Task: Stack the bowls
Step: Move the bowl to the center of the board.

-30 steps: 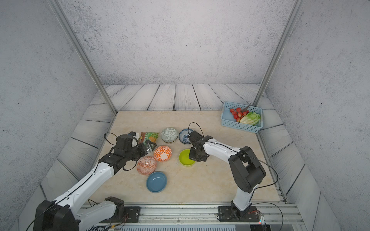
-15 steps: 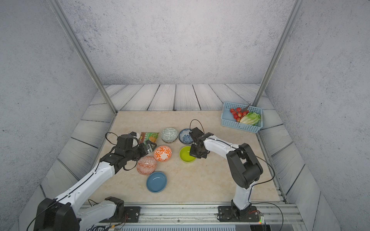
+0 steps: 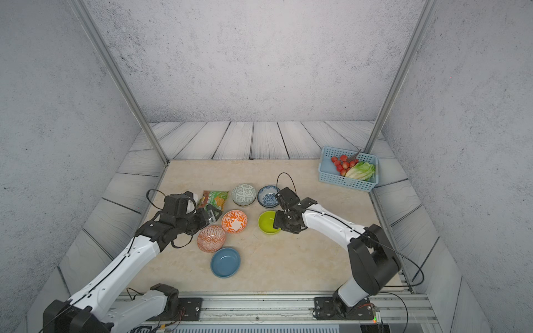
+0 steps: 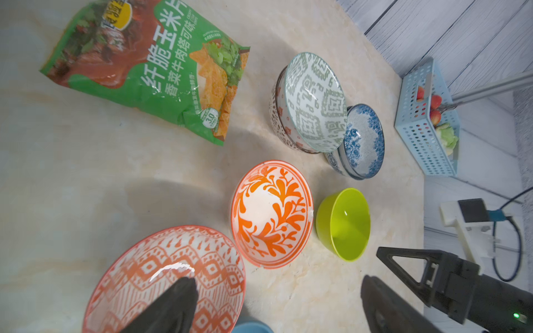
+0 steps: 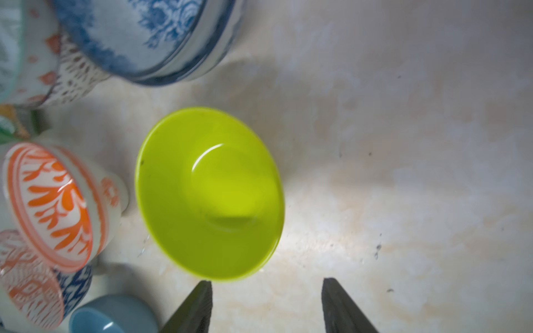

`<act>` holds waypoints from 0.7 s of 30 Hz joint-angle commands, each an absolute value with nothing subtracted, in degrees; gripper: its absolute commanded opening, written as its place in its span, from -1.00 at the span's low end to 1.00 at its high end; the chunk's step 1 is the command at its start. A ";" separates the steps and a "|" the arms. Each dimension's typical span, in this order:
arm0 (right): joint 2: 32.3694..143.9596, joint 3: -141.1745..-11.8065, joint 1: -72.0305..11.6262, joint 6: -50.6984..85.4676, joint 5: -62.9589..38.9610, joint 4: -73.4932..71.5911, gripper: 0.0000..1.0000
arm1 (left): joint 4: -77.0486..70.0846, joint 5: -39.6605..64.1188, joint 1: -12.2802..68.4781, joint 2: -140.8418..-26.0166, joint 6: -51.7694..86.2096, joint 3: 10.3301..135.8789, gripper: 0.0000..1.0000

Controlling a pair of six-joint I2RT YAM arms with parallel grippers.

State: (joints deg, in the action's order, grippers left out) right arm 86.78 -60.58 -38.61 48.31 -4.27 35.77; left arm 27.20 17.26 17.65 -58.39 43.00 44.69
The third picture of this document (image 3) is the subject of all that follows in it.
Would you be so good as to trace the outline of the lime green bowl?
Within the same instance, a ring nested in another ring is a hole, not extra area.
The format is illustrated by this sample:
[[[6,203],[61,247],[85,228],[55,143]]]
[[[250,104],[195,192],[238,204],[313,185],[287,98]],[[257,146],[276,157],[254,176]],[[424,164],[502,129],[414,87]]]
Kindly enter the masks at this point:
[[[279,233],[280,229],[277,229],[273,226],[275,217],[276,217],[275,211],[263,212],[259,216],[259,219],[258,219],[259,229],[267,235],[274,235],[274,234]]]

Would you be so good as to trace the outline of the blue floral bowl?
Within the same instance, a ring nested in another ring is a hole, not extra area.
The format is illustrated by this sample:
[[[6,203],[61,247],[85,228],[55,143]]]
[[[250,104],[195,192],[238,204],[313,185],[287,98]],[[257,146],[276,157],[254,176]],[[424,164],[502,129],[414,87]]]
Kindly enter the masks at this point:
[[[278,206],[278,200],[276,194],[279,192],[279,188],[275,185],[267,185],[262,187],[257,195],[257,200],[262,207],[274,208]]]

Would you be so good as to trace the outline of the red patterned bowl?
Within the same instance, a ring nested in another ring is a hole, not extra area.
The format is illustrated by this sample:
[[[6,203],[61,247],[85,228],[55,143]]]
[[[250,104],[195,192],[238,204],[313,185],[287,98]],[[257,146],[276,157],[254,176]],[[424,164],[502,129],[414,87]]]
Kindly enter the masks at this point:
[[[215,253],[226,242],[226,232],[221,226],[208,226],[204,228],[197,238],[197,246],[204,253]]]

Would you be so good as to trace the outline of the green patterned bowl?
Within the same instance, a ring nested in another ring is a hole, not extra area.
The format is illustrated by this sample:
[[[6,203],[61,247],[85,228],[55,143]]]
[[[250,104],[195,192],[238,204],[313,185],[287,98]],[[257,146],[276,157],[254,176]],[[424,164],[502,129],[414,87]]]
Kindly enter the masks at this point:
[[[255,187],[250,184],[240,184],[233,189],[231,196],[236,205],[246,207],[255,201],[257,191]]]

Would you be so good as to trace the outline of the orange floral bowl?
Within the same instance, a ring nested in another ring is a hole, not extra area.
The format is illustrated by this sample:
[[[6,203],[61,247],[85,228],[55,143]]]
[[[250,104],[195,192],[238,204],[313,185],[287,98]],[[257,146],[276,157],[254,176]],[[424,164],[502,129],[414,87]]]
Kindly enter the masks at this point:
[[[241,210],[227,212],[221,221],[222,229],[229,234],[241,233],[248,224],[247,215]]]

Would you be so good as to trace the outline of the plain blue bowl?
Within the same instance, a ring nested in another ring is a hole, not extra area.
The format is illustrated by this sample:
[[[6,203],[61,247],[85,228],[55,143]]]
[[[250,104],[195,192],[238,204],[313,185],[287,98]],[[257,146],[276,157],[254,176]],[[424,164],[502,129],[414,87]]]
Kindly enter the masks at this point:
[[[212,257],[210,268],[218,278],[230,278],[241,265],[241,256],[234,248],[221,248]]]

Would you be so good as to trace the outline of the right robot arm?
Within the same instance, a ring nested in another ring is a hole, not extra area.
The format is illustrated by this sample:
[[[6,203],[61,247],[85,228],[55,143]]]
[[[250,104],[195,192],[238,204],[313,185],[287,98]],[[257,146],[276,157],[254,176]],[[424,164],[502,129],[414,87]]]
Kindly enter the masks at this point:
[[[369,296],[377,295],[402,268],[384,230],[349,222],[312,198],[301,200],[286,187],[275,195],[280,209],[273,227],[298,234],[305,229],[316,230],[347,251],[352,277],[333,294],[333,306],[341,316],[360,307]]]

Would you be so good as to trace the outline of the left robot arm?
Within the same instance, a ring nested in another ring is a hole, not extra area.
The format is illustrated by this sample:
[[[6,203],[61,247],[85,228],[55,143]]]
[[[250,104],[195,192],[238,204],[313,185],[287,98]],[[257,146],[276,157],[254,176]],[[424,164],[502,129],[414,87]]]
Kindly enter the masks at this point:
[[[53,301],[43,313],[42,332],[129,332],[152,319],[181,321],[185,308],[179,291],[156,284],[126,305],[113,303],[134,277],[180,234],[194,237],[215,223],[222,211],[208,204],[199,208],[190,191],[170,194],[154,217],[135,232],[125,249],[85,287],[67,301]]]

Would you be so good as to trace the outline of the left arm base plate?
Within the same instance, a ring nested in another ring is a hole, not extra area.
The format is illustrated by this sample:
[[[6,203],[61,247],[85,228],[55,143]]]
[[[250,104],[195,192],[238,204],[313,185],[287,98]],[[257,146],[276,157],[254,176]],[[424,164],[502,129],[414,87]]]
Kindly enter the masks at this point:
[[[158,316],[148,319],[148,322],[198,321],[202,303],[202,298],[170,298],[165,305],[164,311]]]

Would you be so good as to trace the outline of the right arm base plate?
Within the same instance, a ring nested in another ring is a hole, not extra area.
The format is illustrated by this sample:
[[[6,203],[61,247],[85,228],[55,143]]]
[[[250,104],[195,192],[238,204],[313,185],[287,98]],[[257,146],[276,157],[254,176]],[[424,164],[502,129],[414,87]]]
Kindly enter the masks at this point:
[[[346,305],[340,297],[316,297],[312,316],[319,321],[374,321],[375,310],[368,298],[354,306]]]

